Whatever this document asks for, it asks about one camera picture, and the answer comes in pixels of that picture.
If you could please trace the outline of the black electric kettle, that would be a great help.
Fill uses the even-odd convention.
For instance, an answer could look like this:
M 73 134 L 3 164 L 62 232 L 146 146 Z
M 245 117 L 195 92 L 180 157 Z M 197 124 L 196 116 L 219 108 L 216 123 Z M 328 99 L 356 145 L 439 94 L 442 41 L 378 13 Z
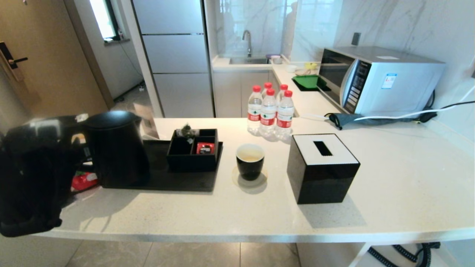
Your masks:
M 93 160 L 91 171 L 99 184 L 132 185 L 144 179 L 149 172 L 139 126 L 141 117 L 128 111 L 110 111 L 88 117 L 79 123 Z

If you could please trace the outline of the black bag white tag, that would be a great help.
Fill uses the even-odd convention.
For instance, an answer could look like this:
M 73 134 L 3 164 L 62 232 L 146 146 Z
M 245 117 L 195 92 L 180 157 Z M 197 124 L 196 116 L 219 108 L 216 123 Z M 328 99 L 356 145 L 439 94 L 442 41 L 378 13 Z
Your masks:
M 9 129 L 7 133 L 9 134 L 10 132 L 15 131 L 33 131 L 36 135 L 39 135 L 41 131 L 53 131 L 59 136 L 66 130 L 66 128 L 74 128 L 78 126 L 79 123 L 87 120 L 88 117 L 88 113 L 82 113 L 79 115 L 34 118 L 27 123 Z

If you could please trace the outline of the red toy tomato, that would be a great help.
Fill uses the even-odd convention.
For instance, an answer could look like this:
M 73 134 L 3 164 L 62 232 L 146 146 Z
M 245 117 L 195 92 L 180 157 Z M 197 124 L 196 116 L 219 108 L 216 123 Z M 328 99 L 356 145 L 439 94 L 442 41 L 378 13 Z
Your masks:
M 84 191 L 98 184 L 97 175 L 92 172 L 78 172 L 72 179 L 71 191 Z

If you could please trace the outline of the black rectangular serving tray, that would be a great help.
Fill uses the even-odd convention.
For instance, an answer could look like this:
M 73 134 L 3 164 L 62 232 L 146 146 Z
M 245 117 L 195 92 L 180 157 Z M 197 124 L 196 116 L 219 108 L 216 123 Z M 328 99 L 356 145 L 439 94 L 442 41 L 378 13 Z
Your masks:
M 171 141 L 145 140 L 144 148 L 148 156 L 150 171 L 144 179 L 132 185 L 106 185 L 108 189 L 142 189 L 155 191 L 212 192 L 217 169 L 200 172 L 176 172 L 168 167 L 166 154 Z

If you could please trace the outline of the black compartment organizer box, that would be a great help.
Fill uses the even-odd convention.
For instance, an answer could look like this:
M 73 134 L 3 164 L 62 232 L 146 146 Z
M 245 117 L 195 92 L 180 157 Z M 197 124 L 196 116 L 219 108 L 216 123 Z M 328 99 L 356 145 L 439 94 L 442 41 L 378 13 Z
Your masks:
M 188 143 L 173 132 L 167 152 L 168 166 L 172 171 L 214 171 L 218 163 L 219 139 L 217 129 L 199 129 L 200 135 Z M 196 154 L 198 142 L 215 144 L 214 154 Z

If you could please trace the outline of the white refrigerator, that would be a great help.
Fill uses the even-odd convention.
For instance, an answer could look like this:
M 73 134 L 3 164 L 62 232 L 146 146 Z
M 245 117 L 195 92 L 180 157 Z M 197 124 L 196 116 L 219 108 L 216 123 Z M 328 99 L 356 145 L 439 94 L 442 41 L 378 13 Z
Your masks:
M 132 0 L 163 116 L 213 118 L 204 0 Z

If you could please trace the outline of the white kitchen base cabinet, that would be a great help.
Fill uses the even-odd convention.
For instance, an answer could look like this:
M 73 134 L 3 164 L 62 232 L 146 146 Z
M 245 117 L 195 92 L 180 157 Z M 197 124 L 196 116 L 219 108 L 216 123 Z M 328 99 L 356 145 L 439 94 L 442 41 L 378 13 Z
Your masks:
M 271 70 L 213 73 L 216 117 L 247 117 L 248 98 L 253 86 L 272 83 L 278 91 L 280 82 Z

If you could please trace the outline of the black cup white inside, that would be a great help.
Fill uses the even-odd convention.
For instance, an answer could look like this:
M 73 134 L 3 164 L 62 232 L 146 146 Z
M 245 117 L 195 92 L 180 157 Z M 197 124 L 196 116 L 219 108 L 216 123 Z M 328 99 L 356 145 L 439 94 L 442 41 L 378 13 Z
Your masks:
M 246 181 L 254 181 L 261 174 L 265 152 L 256 144 L 242 144 L 236 150 L 239 174 Z

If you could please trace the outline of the clear glass coaster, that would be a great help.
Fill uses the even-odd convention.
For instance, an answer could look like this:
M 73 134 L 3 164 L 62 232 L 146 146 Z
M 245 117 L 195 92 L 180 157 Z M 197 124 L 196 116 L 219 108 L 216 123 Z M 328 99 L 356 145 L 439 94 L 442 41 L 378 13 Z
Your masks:
M 266 183 L 268 179 L 268 171 L 266 166 L 263 166 L 262 171 L 260 172 L 259 176 L 252 181 L 248 181 L 244 179 L 241 174 L 239 173 L 239 170 L 237 167 L 234 167 L 231 173 L 231 180 L 236 186 L 239 186 L 244 189 L 256 189 L 259 186 L 262 186 L 263 184 Z

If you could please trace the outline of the steel kitchen sink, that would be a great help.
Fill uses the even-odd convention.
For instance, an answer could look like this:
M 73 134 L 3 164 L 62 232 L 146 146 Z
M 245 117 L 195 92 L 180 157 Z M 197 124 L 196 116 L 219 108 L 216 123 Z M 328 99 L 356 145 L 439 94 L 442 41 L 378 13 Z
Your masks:
M 268 65 L 270 64 L 267 58 L 257 57 L 232 57 L 229 61 L 231 65 Z

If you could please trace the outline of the chrome sink faucet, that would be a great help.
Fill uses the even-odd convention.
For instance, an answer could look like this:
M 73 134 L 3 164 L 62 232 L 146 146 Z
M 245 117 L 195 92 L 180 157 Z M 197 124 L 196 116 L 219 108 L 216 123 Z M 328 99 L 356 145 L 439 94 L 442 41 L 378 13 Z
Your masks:
M 248 58 L 251 58 L 252 57 L 252 37 L 251 37 L 251 33 L 249 30 L 244 30 L 243 31 L 243 35 L 242 35 L 242 40 L 247 40 L 248 44 L 247 44 L 247 57 Z

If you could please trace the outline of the black cooktop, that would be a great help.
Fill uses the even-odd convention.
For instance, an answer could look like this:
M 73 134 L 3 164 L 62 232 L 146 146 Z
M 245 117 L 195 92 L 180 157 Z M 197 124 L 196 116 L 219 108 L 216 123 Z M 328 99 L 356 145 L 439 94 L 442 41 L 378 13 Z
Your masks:
M 322 81 L 315 81 L 310 83 L 310 87 L 305 87 L 298 83 L 297 81 L 293 80 L 293 83 L 297 86 L 297 88 L 302 92 L 329 92 L 331 89 L 326 86 L 325 83 Z

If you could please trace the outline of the green plastic tray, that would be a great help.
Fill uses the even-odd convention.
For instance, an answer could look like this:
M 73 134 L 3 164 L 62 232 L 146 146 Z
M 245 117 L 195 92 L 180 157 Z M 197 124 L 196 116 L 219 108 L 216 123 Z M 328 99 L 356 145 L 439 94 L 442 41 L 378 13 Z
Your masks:
M 320 78 L 319 75 L 294 76 L 292 78 L 292 80 L 297 81 L 298 83 L 300 83 L 301 85 L 303 85 L 305 87 L 310 87 L 310 83 L 318 81 L 318 80 L 322 81 L 323 83 L 325 83 L 327 85 L 327 82 L 325 80 L 323 80 L 322 78 Z

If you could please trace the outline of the black tissue box white top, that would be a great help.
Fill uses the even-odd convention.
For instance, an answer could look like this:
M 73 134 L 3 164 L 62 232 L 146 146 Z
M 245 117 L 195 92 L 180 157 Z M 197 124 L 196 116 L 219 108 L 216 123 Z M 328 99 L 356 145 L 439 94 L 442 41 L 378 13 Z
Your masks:
M 286 172 L 298 205 L 343 202 L 360 166 L 336 134 L 291 137 Z

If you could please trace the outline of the silver microwave oven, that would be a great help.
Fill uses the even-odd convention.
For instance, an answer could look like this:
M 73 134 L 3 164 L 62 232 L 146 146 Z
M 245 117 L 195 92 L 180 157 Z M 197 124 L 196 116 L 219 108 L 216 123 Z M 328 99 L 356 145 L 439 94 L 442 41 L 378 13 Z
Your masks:
M 422 111 L 444 62 L 383 47 L 327 47 L 320 90 L 347 114 L 397 117 Z

